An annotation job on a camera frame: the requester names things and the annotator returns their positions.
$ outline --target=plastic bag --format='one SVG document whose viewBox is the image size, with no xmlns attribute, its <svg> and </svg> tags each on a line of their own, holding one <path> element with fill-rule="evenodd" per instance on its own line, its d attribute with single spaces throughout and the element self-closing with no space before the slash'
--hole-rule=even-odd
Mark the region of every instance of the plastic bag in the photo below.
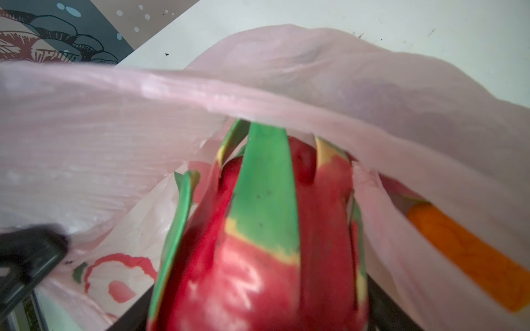
<svg viewBox="0 0 530 331">
<path fill-rule="evenodd" d="M 120 221 L 127 210 L 190 159 L 223 114 L 314 133 L 359 160 L 353 181 L 367 237 L 426 330 L 527 327 L 407 222 L 377 176 L 399 180 L 530 268 L 530 112 L 445 62 L 283 25 L 232 35 L 184 71 L 8 63 L 0 75 L 2 222 L 67 226 L 86 246 L 71 268 L 117 224 L 128 228 Z M 175 194 L 163 195 L 172 201 L 160 204 L 166 216 Z M 154 245 L 156 270 L 169 220 L 155 210 L 137 227 L 156 226 L 149 231 L 157 235 L 143 239 L 139 230 L 135 238 Z M 131 246 L 120 238 L 114 251 Z M 79 291 L 68 291 L 59 294 L 73 305 Z M 83 300 L 98 306 L 90 294 Z M 99 309 L 90 311 L 110 323 Z"/>
</svg>

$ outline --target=white table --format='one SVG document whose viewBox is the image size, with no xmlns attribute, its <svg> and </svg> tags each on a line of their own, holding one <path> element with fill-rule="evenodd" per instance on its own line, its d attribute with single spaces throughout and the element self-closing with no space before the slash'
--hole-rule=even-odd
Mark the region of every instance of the white table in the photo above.
<svg viewBox="0 0 530 331">
<path fill-rule="evenodd" d="M 443 59 L 530 106 L 529 15 L 528 0 L 200 0 L 120 65 L 182 69 L 230 34 L 291 23 Z"/>
</svg>

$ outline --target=blue oval spot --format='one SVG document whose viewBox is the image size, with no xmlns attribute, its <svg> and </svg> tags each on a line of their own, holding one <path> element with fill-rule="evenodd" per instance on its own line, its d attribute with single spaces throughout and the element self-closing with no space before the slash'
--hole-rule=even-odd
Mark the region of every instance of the blue oval spot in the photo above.
<svg viewBox="0 0 530 331">
<path fill-rule="evenodd" d="M 81 17 L 81 13 L 75 8 L 66 7 L 66 11 L 72 16 Z"/>
</svg>

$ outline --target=translucent plastic bag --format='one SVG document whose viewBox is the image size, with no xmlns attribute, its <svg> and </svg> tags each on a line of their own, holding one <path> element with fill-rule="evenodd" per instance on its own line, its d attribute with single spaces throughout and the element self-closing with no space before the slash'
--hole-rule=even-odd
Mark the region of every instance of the translucent plastic bag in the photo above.
<svg viewBox="0 0 530 331">
<path fill-rule="evenodd" d="M 87 269 L 122 250 L 147 256 L 156 272 L 178 194 L 171 177 L 123 217 L 217 132 L 214 147 L 226 115 L 314 133 L 359 160 L 353 181 L 367 237 L 426 330 L 527 327 L 408 223 L 377 175 L 530 269 L 530 112 L 447 63 L 283 25 L 230 36 L 184 71 L 3 63 L 0 75 L 2 225 L 58 222 L 73 234 L 75 249 L 45 285 L 87 329 L 103 329 L 133 302 L 98 302 L 92 285 L 85 291 Z M 207 161 L 212 152 L 203 152 Z M 80 283 L 68 285 L 83 261 Z M 127 261 L 104 260 L 138 266 Z M 121 265 L 107 268 L 103 289 Z M 128 286 L 138 295 L 152 280 L 130 274 L 113 284 L 138 279 L 141 287 Z"/>
</svg>

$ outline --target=black plastic part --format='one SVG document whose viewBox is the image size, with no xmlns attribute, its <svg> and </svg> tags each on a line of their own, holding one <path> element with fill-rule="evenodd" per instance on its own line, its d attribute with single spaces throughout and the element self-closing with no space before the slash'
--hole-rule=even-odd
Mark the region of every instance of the black plastic part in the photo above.
<svg viewBox="0 0 530 331">
<path fill-rule="evenodd" d="M 153 287 L 151 286 L 107 331 L 145 331 L 152 293 Z M 368 331 L 377 329 L 379 331 L 423 331 L 370 277 L 368 277 L 368 296 L 370 300 Z"/>
<path fill-rule="evenodd" d="M 65 257 L 68 240 L 53 226 L 0 235 L 0 320 Z"/>
</svg>

